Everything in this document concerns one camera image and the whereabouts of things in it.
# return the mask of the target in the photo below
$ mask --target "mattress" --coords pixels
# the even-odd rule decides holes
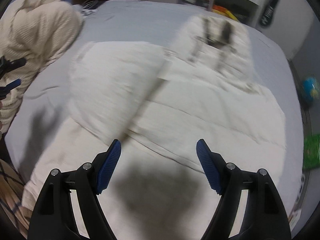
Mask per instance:
[[[69,50],[30,85],[5,136],[12,163],[28,181],[42,152],[53,141],[69,116],[68,67],[74,54],[88,41],[148,41],[169,46],[176,31],[190,16],[208,13],[202,8],[149,1],[111,0],[85,19],[83,29]],[[255,80],[268,87],[286,117],[287,153],[278,188],[289,213],[300,187],[303,128],[293,77],[278,45],[247,27],[252,43]]]

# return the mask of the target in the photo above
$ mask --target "yellow object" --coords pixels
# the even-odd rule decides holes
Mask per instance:
[[[222,6],[214,5],[212,8],[212,12],[223,15],[227,18],[233,19],[236,22],[239,21],[228,9],[226,9]]]

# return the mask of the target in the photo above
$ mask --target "beige blanket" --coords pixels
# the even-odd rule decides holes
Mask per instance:
[[[2,101],[2,133],[7,132],[34,77],[63,55],[82,21],[81,14],[61,0],[16,0],[9,5],[0,19],[0,55],[7,60],[25,57],[27,64],[0,81],[0,86],[5,86],[21,79],[21,85]]]

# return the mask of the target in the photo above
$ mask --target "brown plaid fabric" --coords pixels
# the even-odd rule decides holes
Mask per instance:
[[[21,206],[23,186],[17,172],[0,159],[0,205],[17,230],[27,238],[32,212]]]

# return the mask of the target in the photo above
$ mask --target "fitted sheet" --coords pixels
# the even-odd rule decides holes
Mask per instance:
[[[211,14],[188,5],[111,0],[87,17],[69,50],[30,85],[5,137],[12,163],[22,178],[26,182],[29,180],[39,156],[69,116],[66,106],[69,99],[68,68],[84,43],[148,41],[168,47],[181,25],[199,13]],[[286,117],[287,152],[278,189],[281,189],[286,211],[290,212],[300,187],[303,159],[300,105],[288,62],[280,47],[257,30],[247,28],[252,43],[255,81],[271,90]]]

